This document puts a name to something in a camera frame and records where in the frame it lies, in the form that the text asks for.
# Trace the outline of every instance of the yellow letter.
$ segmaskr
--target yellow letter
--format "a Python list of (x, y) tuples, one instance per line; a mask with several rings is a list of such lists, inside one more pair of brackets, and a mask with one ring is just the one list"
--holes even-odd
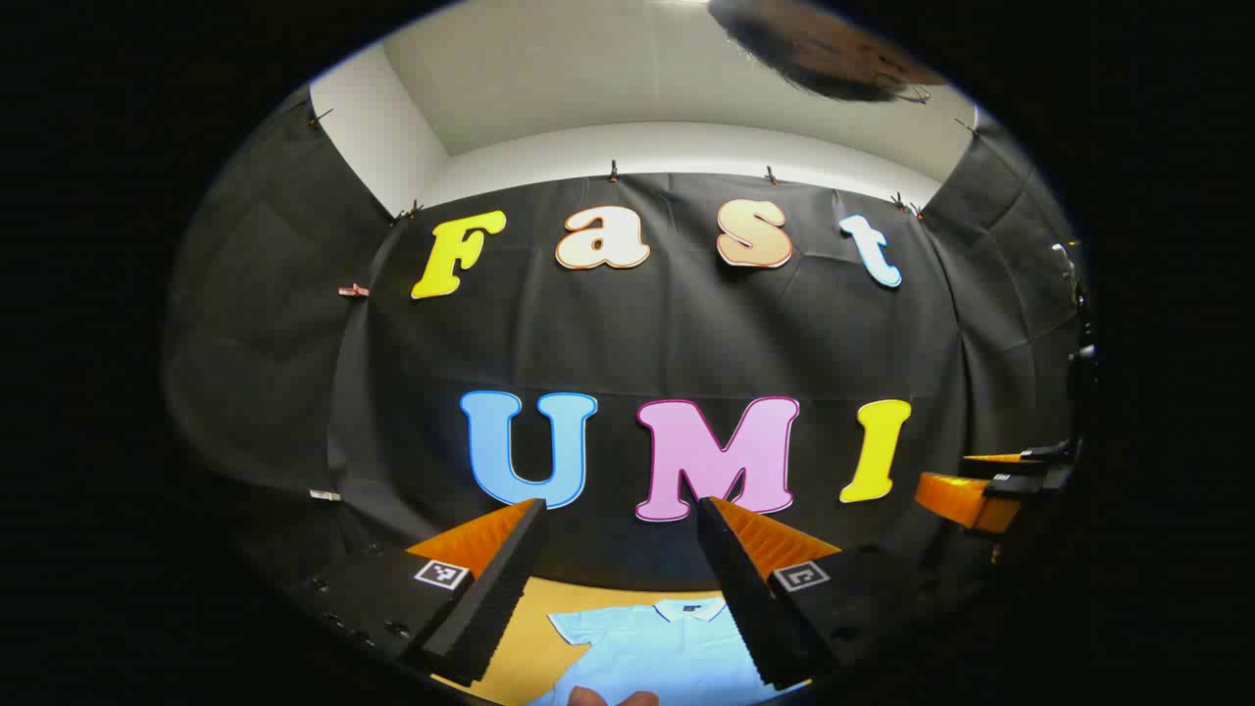
[[(601, 221), (601, 227), (586, 227), (595, 219)], [(640, 216), (631, 208), (585, 208), (566, 219), (566, 229), (575, 232), (560, 240), (553, 248), (563, 267), (591, 270), (605, 263), (620, 268), (635, 267), (649, 257), (649, 245), (640, 241)]]
[(897, 433), (911, 416), (911, 406), (901, 400), (881, 400), (858, 409), (858, 424), (863, 426), (863, 448), (858, 454), (855, 480), (841, 492), (842, 503), (875, 500), (889, 495), (894, 482), (889, 480), (889, 466), (894, 463)]
[(793, 256), (793, 241), (776, 227), (784, 224), (784, 211), (771, 201), (728, 201), (718, 219), (723, 232), (714, 243), (729, 265), (778, 267)]
[(498, 233), (506, 227), (506, 213), (492, 211), (478, 216), (467, 216), (456, 221), (444, 221), (432, 228), (435, 245), (427, 258), (423, 278), (418, 280), (410, 296), (444, 296), (458, 290), (461, 280), (453, 276), (453, 265), (462, 263), (463, 270), (471, 268), (483, 250), (483, 231)]

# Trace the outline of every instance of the shirt collar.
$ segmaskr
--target shirt collar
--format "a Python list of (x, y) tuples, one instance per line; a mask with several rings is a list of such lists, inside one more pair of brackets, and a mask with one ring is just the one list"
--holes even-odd
[(715, 596), (714, 598), (699, 598), (697, 601), (664, 598), (663, 601), (659, 601), (658, 603), (654, 604), (654, 608), (658, 609), (658, 613), (664, 618), (666, 618), (666, 621), (670, 623), (674, 623), (675, 621), (680, 621), (684, 618), (697, 618), (699, 621), (709, 622), (712, 618), (719, 614), (719, 611), (723, 611), (723, 607), (724, 607), (724, 601), (718, 596)]

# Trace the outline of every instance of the letter m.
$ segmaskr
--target letter m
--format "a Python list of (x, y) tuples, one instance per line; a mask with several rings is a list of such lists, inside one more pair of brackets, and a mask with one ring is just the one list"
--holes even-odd
[(727, 498), (737, 479), (744, 490), (733, 500), (754, 513), (774, 513), (793, 504), (788, 492), (788, 435), (798, 404), (788, 398), (754, 400), (740, 416), (724, 449), (697, 405), (688, 400), (663, 400), (641, 406), (636, 414), (654, 440), (649, 500), (636, 505), (636, 517), (650, 523), (670, 523), (688, 517), (680, 500), (680, 480), (697, 499)]

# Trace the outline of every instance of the white wall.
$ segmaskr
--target white wall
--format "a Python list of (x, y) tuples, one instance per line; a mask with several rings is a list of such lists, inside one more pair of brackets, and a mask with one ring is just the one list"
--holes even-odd
[(576, 176), (714, 172), (855, 191), (919, 206), (941, 187), (919, 172), (830, 142), (782, 132), (709, 123), (624, 123), (548, 132), (452, 157), (423, 192), (434, 206), (464, 196)]
[(408, 211), (444, 167), (444, 149), (393, 70), (382, 43), (310, 83), (320, 122), (358, 178), (389, 213)]

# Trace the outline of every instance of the white ceiling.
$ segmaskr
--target white ceiling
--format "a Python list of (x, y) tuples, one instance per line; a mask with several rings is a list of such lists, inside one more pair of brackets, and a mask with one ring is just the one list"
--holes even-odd
[(774, 129), (870, 152), (945, 181), (973, 104), (807, 94), (685, 0), (466, 0), (384, 40), (449, 154), (557, 129), (689, 120)]

